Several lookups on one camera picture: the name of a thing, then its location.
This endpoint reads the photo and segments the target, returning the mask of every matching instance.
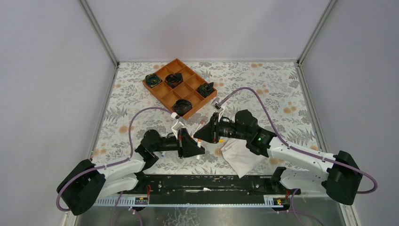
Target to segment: white wall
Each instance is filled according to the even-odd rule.
[[[330,150],[379,183],[356,197],[363,226],[398,224],[398,12],[397,0],[338,1],[303,65]]]
[[[0,225],[56,226],[113,66],[77,0],[0,0]]]
[[[297,59],[329,0],[89,0],[120,61]]]

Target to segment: white towel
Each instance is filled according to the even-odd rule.
[[[249,151],[245,145],[246,140],[230,139],[222,147],[224,159],[236,171],[239,178],[245,176],[255,166],[266,159],[263,155],[256,155]]]

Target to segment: wooden tray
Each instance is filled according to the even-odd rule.
[[[209,96],[206,98],[201,96],[201,94],[197,92],[197,88],[204,83],[208,84],[208,82],[187,67],[179,59],[173,60],[155,73],[159,78],[161,78],[162,82],[151,88],[147,86],[143,80],[144,86],[171,112],[173,111],[172,106],[178,99],[186,99],[190,101],[192,109],[183,115],[184,119],[188,119],[217,95],[217,90],[213,88],[214,91]],[[165,78],[169,74],[174,73],[181,73],[183,76],[183,82],[175,88],[172,88],[166,84]]]

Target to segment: table surface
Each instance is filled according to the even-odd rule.
[[[248,62],[185,62],[207,82],[214,82],[217,97],[223,99],[240,87],[251,87],[261,97],[277,129],[287,140],[318,150],[299,85],[293,62],[248,63]],[[147,74],[153,73],[164,63],[121,63],[115,78],[114,88],[107,106],[104,121],[93,152],[93,162],[102,163],[130,153],[128,140],[129,122],[139,110],[149,106],[163,106],[142,84]],[[233,119],[239,110],[248,109],[257,119],[259,126],[273,131],[256,97],[244,90],[227,102],[225,116]],[[201,122],[207,123],[214,112],[210,102],[187,120],[187,129],[192,132]],[[135,147],[149,129],[157,130],[162,136],[171,132],[173,120],[159,110],[142,113],[133,122],[132,140]],[[236,173],[222,156],[223,143],[202,142],[206,153],[180,159],[177,152],[167,152],[165,157],[145,171],[146,174],[221,174]],[[256,166],[249,175],[271,175],[277,166],[299,169],[289,162],[268,158]]]

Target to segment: metal frame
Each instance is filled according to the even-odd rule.
[[[98,24],[96,17],[94,17],[93,11],[91,10],[89,4],[87,3],[86,0],[79,0],[79,3],[82,6],[83,11],[88,17],[88,20],[90,21],[91,25],[93,26],[93,29],[96,32],[98,38],[100,39],[101,44],[103,45],[105,51],[107,52],[108,57],[110,58],[115,67],[118,66],[119,64],[118,59],[116,58],[109,42],[105,38],[103,30],[101,30],[101,27]]]
[[[110,80],[110,84],[108,85],[107,95],[105,96],[105,100],[104,100],[103,107],[101,110],[101,115],[100,115],[98,123],[97,123],[96,132],[94,134],[93,141],[91,142],[90,152],[88,153],[88,158],[90,158],[91,152],[94,151],[94,149],[96,148],[96,144],[98,141],[98,137],[100,135],[101,127],[103,126],[103,122],[104,122],[105,111],[107,110],[108,103],[111,99],[111,92],[113,89],[113,85],[115,83],[115,78],[118,73],[118,70],[119,70],[119,67],[114,68],[114,73],[113,73],[112,79]]]
[[[315,130],[315,138],[316,138],[316,141],[317,141],[319,147],[324,152],[329,152],[328,146],[327,146],[327,142],[326,142],[326,139],[325,139],[323,130],[321,128],[321,124],[320,124],[318,115],[317,115],[317,111],[315,109],[314,102],[313,102],[313,99],[312,99],[312,96],[311,96],[311,93],[310,93],[310,90],[309,90],[309,87],[308,87],[308,84],[307,84],[307,81],[306,81],[306,78],[305,78],[305,75],[304,75],[304,72],[302,69],[302,64],[305,61],[306,56],[310,52],[310,49],[311,49],[312,45],[314,44],[326,19],[328,18],[329,14],[331,13],[332,9],[334,8],[334,6],[337,2],[338,2],[338,0],[330,0],[329,1],[328,5],[327,5],[326,9],[324,10],[320,20],[318,21],[313,33],[311,34],[305,48],[303,49],[303,52],[301,53],[301,55],[299,56],[299,58],[297,60],[268,60],[268,61],[261,60],[261,61],[259,61],[259,62],[296,62],[295,67],[296,67],[298,79],[299,79],[299,82],[300,82],[300,85],[301,85],[301,88],[303,91],[303,97],[306,101],[308,110],[311,115],[312,125]],[[105,98],[105,101],[103,104],[103,109],[102,109],[102,112],[101,112],[101,115],[99,118],[99,122],[97,124],[95,137],[91,144],[90,151],[93,151],[96,146],[96,143],[98,141],[98,136],[99,136],[100,129],[101,129],[101,126],[103,123],[103,117],[105,115],[105,111],[108,106],[109,99],[111,97],[111,91],[112,91],[113,84],[114,84],[114,81],[116,78],[116,74],[118,72],[118,67],[119,67],[120,62],[118,61],[117,57],[115,56],[109,42],[105,38],[105,35],[104,35],[100,25],[98,24],[94,14],[93,14],[93,11],[91,10],[87,1],[79,0],[79,3],[81,4],[85,14],[87,15],[88,20],[92,24],[100,42],[103,45],[105,51],[107,52],[110,60],[115,65],[114,75],[110,81],[110,84],[109,84],[109,87],[107,90],[107,95],[106,95],[106,98]],[[207,62],[216,62],[216,61],[217,60],[207,60]],[[256,60],[242,60],[239,62],[254,62],[254,61],[256,61]],[[123,62],[148,62],[148,61],[123,61]],[[352,206],[345,206],[345,205],[340,205],[340,206],[341,206],[341,210],[344,215],[346,224],[349,226],[360,226],[360,221],[359,221],[358,215],[356,213],[356,210]],[[71,212],[68,212],[68,213],[66,213],[65,217],[63,218],[63,221],[61,222],[61,226],[73,226],[73,225],[75,225],[76,219],[77,219],[76,216],[72,215]]]
[[[319,22],[316,25],[316,28],[314,29],[313,33],[311,34],[311,37],[309,38],[308,43],[306,44],[305,48],[303,49],[303,52],[299,56],[296,64],[296,71],[298,73],[298,79],[302,88],[303,92],[303,97],[305,99],[307,108],[309,110],[309,113],[311,115],[311,121],[312,121],[312,126],[314,127],[314,132],[315,132],[315,138],[317,141],[318,146],[320,149],[324,152],[329,152],[328,145],[326,142],[326,137],[323,133],[323,129],[321,127],[321,123],[319,120],[319,117],[317,115],[316,108],[314,106],[313,98],[311,96],[311,92],[308,87],[308,83],[305,78],[305,74],[303,72],[302,64],[304,63],[306,56],[310,52],[314,42],[316,41],[316,38],[318,34],[320,33],[320,30],[322,29],[323,25],[325,24],[328,16],[330,15],[331,11],[333,10],[334,6],[338,0],[330,0],[330,2],[327,4],[326,9],[323,12],[323,15],[321,16]],[[356,209],[353,206],[346,206],[343,204],[340,204],[341,207],[341,212],[343,214],[344,220],[346,225],[348,226],[360,226],[360,220],[359,216],[356,212]]]
[[[319,22],[316,25],[316,28],[313,30],[313,33],[311,34],[311,37],[306,44],[305,48],[303,49],[301,55],[298,58],[298,64],[301,65],[303,61],[306,58],[306,55],[308,55],[314,41],[316,40],[317,35],[319,34],[321,28],[323,27],[326,19],[330,15],[332,9],[334,8],[335,4],[338,2],[338,0],[330,0],[330,2],[327,4],[326,9],[324,10],[323,14],[321,15],[321,18]]]

